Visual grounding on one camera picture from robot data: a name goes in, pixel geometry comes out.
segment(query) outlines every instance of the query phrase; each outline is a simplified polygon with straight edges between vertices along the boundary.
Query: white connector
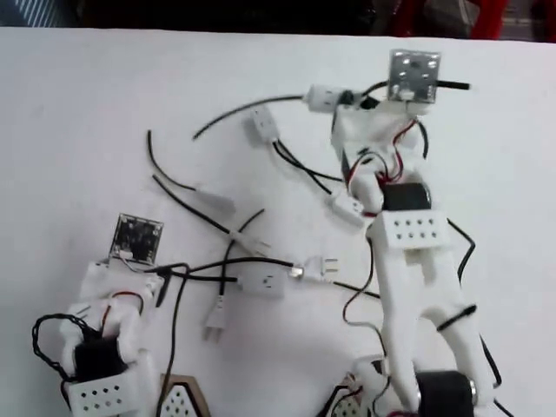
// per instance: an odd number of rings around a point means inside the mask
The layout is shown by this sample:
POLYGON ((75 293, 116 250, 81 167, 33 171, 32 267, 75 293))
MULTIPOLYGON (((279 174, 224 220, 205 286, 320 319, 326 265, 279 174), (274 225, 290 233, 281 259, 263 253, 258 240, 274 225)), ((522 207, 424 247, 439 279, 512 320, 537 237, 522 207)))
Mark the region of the white connector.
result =
POLYGON ((215 190, 203 185, 195 188, 195 195, 199 200, 211 207, 219 209, 222 213, 235 212, 235 203, 230 197, 217 193, 215 190))
POLYGON ((302 266, 300 278, 304 281, 334 282, 338 277, 340 267, 336 258, 311 256, 302 266))
POLYGON ((226 328, 226 304, 224 295, 218 295, 216 304, 205 321, 204 338, 207 340, 211 334, 215 334, 216 343, 220 340, 222 332, 226 328))
POLYGON ((253 109, 251 120, 253 120, 257 133, 263 142, 273 143, 280 138, 278 126, 267 106, 259 106, 253 109))
POLYGON ((341 94, 346 89, 314 84, 303 97, 310 111, 315 113, 334 113, 341 94))
POLYGON ((358 228, 365 223, 363 204, 355 200, 344 190, 336 190, 327 200, 328 205, 339 217, 358 228))
POLYGON ((284 267, 261 264, 252 265, 242 272, 237 278, 237 283, 247 294, 282 298, 286 294, 288 279, 288 271, 284 267))
POLYGON ((229 237, 236 241, 242 248, 252 256, 266 256, 270 245, 242 232, 230 230, 229 237))

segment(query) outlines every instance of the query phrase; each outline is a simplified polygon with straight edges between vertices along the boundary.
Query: black wire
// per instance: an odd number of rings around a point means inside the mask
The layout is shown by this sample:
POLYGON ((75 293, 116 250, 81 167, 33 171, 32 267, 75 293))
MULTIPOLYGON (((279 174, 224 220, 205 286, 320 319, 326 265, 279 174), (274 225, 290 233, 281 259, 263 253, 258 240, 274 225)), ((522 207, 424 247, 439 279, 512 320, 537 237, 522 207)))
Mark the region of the black wire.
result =
POLYGON ((60 375, 60 377, 62 378, 63 381, 72 381, 73 378, 71 378, 66 373, 66 371, 63 369, 60 362, 53 361, 46 354, 44 354, 43 351, 41 350, 41 348, 39 347, 39 344, 38 344, 39 330, 41 328, 41 325, 45 321, 48 321, 48 320, 68 320, 68 321, 71 321, 73 324, 75 324, 76 326, 78 326, 81 329, 81 332, 83 334, 83 339, 85 341, 90 341, 90 340, 93 340, 93 339, 99 339, 101 337, 101 333, 98 330, 95 330, 94 328, 90 327, 83 319, 81 319, 79 317, 76 317, 72 314, 62 314, 62 313, 47 314, 47 315, 44 315, 43 317, 38 318, 35 321, 35 325, 31 329, 31 339, 33 341, 33 353, 36 356, 38 356, 40 359, 42 359, 44 361, 44 363, 46 363, 49 367, 51 367, 56 372, 58 372, 58 374, 60 375))
MULTIPOLYGON (((359 291, 360 290, 359 288, 354 287, 353 285, 346 284, 345 282, 334 281, 333 284, 338 286, 338 287, 345 288, 345 289, 351 289, 352 291, 359 291)), ((373 293, 372 291, 363 291, 362 294, 368 295, 369 297, 376 298, 377 300, 379 300, 381 298, 380 295, 378 295, 376 293, 373 293)))
MULTIPOLYGON (((247 226, 254 220, 256 219, 258 216, 260 216, 262 213, 264 213, 264 208, 261 208, 259 211, 257 211, 254 215, 252 215, 251 217, 249 217, 243 224, 242 226, 238 229, 238 232, 242 232, 243 230, 245 230, 247 228, 247 226)), ((232 248, 235 245, 235 241, 232 240, 229 245, 228 248, 226 249, 226 253, 224 254, 224 261, 227 262, 228 258, 229 258, 229 254, 232 251, 232 248)), ((220 277, 225 277, 226 276, 226 263, 222 264, 222 270, 221 270, 221 275, 220 277)), ((221 281, 220 283, 220 288, 218 289, 218 295, 224 295, 226 292, 226 282, 225 281, 221 281)))
POLYGON ((284 161, 286 161, 287 163, 289 163, 290 165, 293 165, 294 167, 298 168, 298 169, 303 169, 305 172, 307 172, 308 174, 313 174, 315 176, 319 176, 320 178, 325 178, 327 180, 330 181, 336 181, 336 182, 343 182, 344 180, 342 180, 340 177, 338 176, 331 176, 331 175, 327 175, 327 174, 322 174, 319 171, 315 171, 311 168, 307 168, 305 165, 303 165, 292 153, 291 151, 286 147, 286 145, 284 144, 284 142, 282 142, 280 139, 277 140, 278 144, 281 146, 281 148, 284 150, 284 152, 286 152, 286 154, 288 154, 289 158, 284 156, 283 154, 278 154, 284 161))
POLYGON ((382 391, 376 397, 374 397, 373 405, 371 406, 371 408, 373 409, 373 414, 375 416, 378 416, 378 414, 376 413, 376 401, 378 401, 382 397, 382 395, 386 393, 386 391, 390 388, 391 383, 392 377, 389 375, 388 379, 386 380, 386 385, 384 386, 384 388, 382 388, 382 391))
POLYGON ((190 205, 188 205, 186 202, 184 202, 182 199, 180 199, 180 197, 178 197, 176 194, 174 194, 172 192, 172 190, 170 190, 165 184, 164 182, 162 182, 162 180, 157 176, 157 175, 153 175, 154 180, 156 181, 156 183, 158 185, 160 185, 161 189, 163 189, 164 191, 166 191, 166 194, 168 194, 170 196, 170 198, 172 198, 172 200, 174 200, 175 202, 177 202, 180 206, 182 206, 184 209, 186 209, 189 213, 193 213, 194 215, 196 215, 197 217, 203 219, 205 222, 207 222, 208 224, 211 224, 212 226, 214 226, 215 228, 221 230, 222 232, 224 232, 226 235, 229 235, 229 228, 226 228, 224 226, 222 226, 219 222, 217 222, 216 220, 211 219, 210 217, 208 217, 207 215, 205 215, 204 213, 200 212, 199 210, 197 210, 196 208, 191 207, 190 205))
POLYGON ((180 310, 180 301, 182 300, 183 295, 183 288, 185 287, 185 283, 187 282, 187 278, 183 278, 182 284, 180 285, 180 289, 177 292, 177 297, 175 298, 175 306, 174 306, 174 316, 172 317, 172 337, 170 342, 170 357, 168 360, 168 367, 166 368, 166 374, 164 375, 164 380, 162 382, 162 387, 160 391, 160 395, 158 397, 158 404, 156 405, 156 417, 160 417, 162 411, 162 404, 164 402, 164 393, 168 389, 168 383, 170 379, 170 375, 172 374, 172 367, 174 366, 174 356, 175 356, 175 328, 177 323, 177 315, 180 310))
POLYGON ((237 282, 237 278, 230 277, 230 276, 199 276, 199 275, 190 275, 184 274, 182 272, 170 271, 170 274, 173 276, 177 276, 179 278, 191 280, 191 281, 204 281, 204 282, 237 282))
POLYGON ((192 268, 189 272, 203 271, 204 269, 220 267, 221 265, 229 265, 231 263, 244 263, 244 262, 262 262, 262 263, 274 263, 274 265, 282 265, 286 268, 292 268, 294 264, 288 261, 282 261, 280 259, 273 258, 263 258, 260 256, 245 256, 242 258, 228 259, 227 261, 218 261, 207 263, 206 265, 201 265, 200 267, 192 268))
MULTIPOLYGON (((365 288, 367 288, 368 286, 371 285, 371 282, 373 281, 373 275, 374 275, 374 253, 373 253, 373 242, 370 239, 367 239, 368 242, 368 246, 370 249, 370 253, 371 253, 371 268, 370 271, 368 273, 368 278, 367 281, 365 282, 365 284, 363 284, 363 286, 361 288, 359 288, 357 290, 357 292, 351 296, 351 298, 349 300, 347 300, 346 304, 344 305, 344 308, 342 309, 341 312, 341 318, 349 325, 349 320, 347 318, 347 311, 348 311, 348 307, 349 305, 355 301, 355 299, 357 297, 359 297, 361 294, 363 294, 363 292, 365 291, 365 288)), ((381 342, 381 347, 382 347, 382 352, 384 353, 384 357, 386 358, 387 356, 387 351, 386 351, 386 347, 384 346, 384 340, 382 340, 382 334, 381 332, 373 327, 373 330, 375 331, 376 335, 379 337, 379 341, 381 342)))
POLYGON ((368 89, 366 89, 365 91, 363 91, 361 93, 362 96, 368 96, 369 94, 371 94, 373 91, 377 90, 377 89, 381 89, 383 87, 386 87, 388 85, 388 81, 380 81, 379 83, 373 84, 371 85, 368 89))
POLYGON ((202 128, 200 128, 199 130, 197 130, 195 132, 195 134, 193 135, 193 140, 198 139, 200 135, 202 135, 209 128, 211 128, 212 126, 217 124, 219 121, 224 120, 226 117, 229 117, 229 116, 232 116, 236 113, 239 113, 240 111, 250 109, 252 107, 256 107, 256 106, 259 106, 259 105, 265 104, 265 103, 292 102, 292 101, 298 101, 298 100, 302 100, 302 99, 303 99, 303 95, 301 95, 301 96, 299 96, 299 95, 297 95, 297 96, 278 96, 278 97, 263 98, 262 100, 257 100, 256 102, 243 104, 240 107, 236 107, 235 109, 232 109, 230 111, 222 113, 218 117, 214 118, 213 120, 211 120, 210 122, 205 124, 202 128))
MULTIPOLYGON (((277 153, 284 161, 287 161, 287 160, 288 160, 288 157, 282 153, 282 149, 280 149, 280 146, 278 145, 277 142, 274 142, 274 143, 272 144, 272 146, 275 148, 276 153, 277 153)), ((324 191, 324 192, 327 193, 328 195, 331 195, 331 194, 332 194, 332 191, 330 191, 330 189, 329 189, 326 185, 324 185, 324 184, 316 177, 316 175, 311 174, 310 172, 308 172, 308 171, 306 171, 306 170, 305 170, 305 172, 307 173, 307 175, 309 175, 309 176, 311 177, 311 179, 314 181, 314 183, 315 183, 316 185, 318 185, 318 186, 322 189, 322 191, 324 191)))
POLYGON ((336 401, 336 403, 334 404, 334 407, 332 408, 332 411, 330 412, 330 415, 331 415, 332 417, 335 417, 335 416, 336 416, 336 414, 335 414, 336 408, 338 408, 338 406, 340 405, 340 403, 341 403, 342 401, 344 401, 346 398, 356 396, 356 395, 357 395, 358 393, 360 393, 362 390, 363 390, 363 387, 359 387, 359 388, 357 388, 355 391, 352 391, 351 393, 342 395, 342 397, 340 397, 340 399, 339 399, 338 401, 336 401))
POLYGON ((156 169, 158 169, 158 172, 164 177, 166 178, 166 180, 168 180, 169 182, 173 183, 174 185, 177 185, 178 187, 182 187, 183 189, 188 189, 191 191, 196 191, 195 187, 191 187, 189 185, 185 185, 182 184, 178 181, 176 181, 174 178, 172 178, 171 176, 169 176, 168 174, 166 174, 166 172, 164 172, 164 170, 160 167, 160 165, 158 164, 158 162, 155 159, 155 153, 153 151, 153 140, 152 140, 152 132, 150 130, 147 130, 147 151, 149 152, 149 158, 150 161, 152 162, 152 164, 155 166, 156 169))
MULTIPOLYGON (((460 228, 457 224, 452 222, 452 220, 448 219, 448 224, 452 226, 452 228, 456 232, 458 232, 469 243, 469 249, 467 250, 466 254, 463 256, 463 259, 460 262, 460 266, 458 267, 458 279, 460 280, 460 285, 461 285, 461 279, 463 278, 463 271, 465 270, 466 265, 469 262, 469 258, 473 254, 477 245, 475 244, 475 241, 471 238, 471 236, 468 235, 466 232, 464 232, 463 229, 460 228)), ((502 375, 500 374, 500 370, 498 369, 498 366, 496 365, 496 362, 494 361, 494 358, 490 353, 490 350, 488 349, 488 346, 486 345, 483 336, 480 337, 480 343, 483 347, 483 352, 485 353, 486 361, 488 362, 488 365, 493 371, 494 379, 496 380, 496 382, 494 383, 494 388, 498 388, 500 385, 502 385, 502 375)))
POLYGON ((414 119, 417 122, 417 126, 419 126, 420 135, 423 136, 423 159, 427 159, 428 156, 428 133, 425 125, 421 120, 418 118, 414 119))
POLYGON ((513 417, 513 414, 510 413, 507 408, 505 408, 503 405, 501 405, 498 400, 494 399, 494 405, 505 415, 507 415, 507 417, 513 417))

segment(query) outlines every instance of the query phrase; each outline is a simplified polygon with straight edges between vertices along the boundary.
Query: circuit board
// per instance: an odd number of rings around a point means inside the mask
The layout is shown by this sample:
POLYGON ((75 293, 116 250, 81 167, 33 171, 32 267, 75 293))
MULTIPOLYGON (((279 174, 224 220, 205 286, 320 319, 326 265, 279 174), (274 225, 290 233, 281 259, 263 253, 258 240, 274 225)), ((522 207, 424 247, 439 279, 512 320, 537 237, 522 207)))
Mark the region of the circuit board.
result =
POLYGON ((120 214, 109 256, 153 265, 163 226, 154 220, 120 214))

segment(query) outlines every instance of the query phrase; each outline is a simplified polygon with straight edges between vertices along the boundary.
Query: white table surface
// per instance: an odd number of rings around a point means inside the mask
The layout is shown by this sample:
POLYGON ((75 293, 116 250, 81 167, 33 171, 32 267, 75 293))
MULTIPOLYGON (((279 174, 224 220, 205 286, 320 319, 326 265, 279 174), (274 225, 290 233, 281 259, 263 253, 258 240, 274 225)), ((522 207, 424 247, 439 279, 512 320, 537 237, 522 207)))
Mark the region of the white table surface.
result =
MULTIPOLYGON (((58 375, 31 351, 30 329, 38 316, 76 300, 87 263, 107 254, 120 212, 165 222, 159 262, 222 258, 226 239, 150 179, 147 129, 172 175, 234 194, 237 214, 220 220, 237 226, 264 207, 250 230, 272 243, 273 255, 335 255, 341 279, 363 283, 369 259, 362 230, 334 219, 314 185, 253 146, 245 116, 199 142, 190 137, 213 116, 260 97, 300 94, 311 83, 364 88, 386 77, 396 47, 441 51, 441 77, 473 85, 471 92, 439 91, 424 120, 429 159, 448 215, 477 241, 464 287, 479 305, 481 331, 504 377, 498 397, 515 415, 552 415, 556 47, 16 29, 0 30, 3 413, 68 414, 58 375)), ((299 103, 272 109, 283 140, 303 161, 338 172, 329 117, 299 103)), ((453 241, 463 255, 466 244, 457 235, 453 241)), ((149 332, 161 367, 176 284, 149 332)), ((379 352, 372 332, 343 324, 349 292, 291 284, 284 300, 267 301, 229 288, 219 344, 202 340, 216 285, 188 283, 178 321, 175 373, 198 379, 216 417, 314 415, 353 358, 379 352)), ((369 299, 350 313, 381 322, 380 305, 369 299)), ((57 326, 44 327, 41 344, 59 355, 57 326)), ((428 325, 417 350, 431 363, 447 356, 428 325)))

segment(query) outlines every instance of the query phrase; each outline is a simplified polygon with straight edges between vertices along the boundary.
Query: perforated white block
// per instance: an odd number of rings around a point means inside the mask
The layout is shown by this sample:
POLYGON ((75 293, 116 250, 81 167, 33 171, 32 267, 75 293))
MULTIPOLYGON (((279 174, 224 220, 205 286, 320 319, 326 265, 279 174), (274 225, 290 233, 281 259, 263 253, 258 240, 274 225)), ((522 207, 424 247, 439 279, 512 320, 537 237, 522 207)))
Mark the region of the perforated white block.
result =
POLYGON ((374 221, 389 248, 436 248, 449 243, 447 218, 436 210, 383 211, 374 221))
POLYGON ((108 417, 137 411, 141 375, 133 367, 123 374, 68 387, 69 404, 75 417, 108 417))
POLYGON ((193 407, 187 389, 174 385, 162 404, 161 417, 200 417, 193 407))

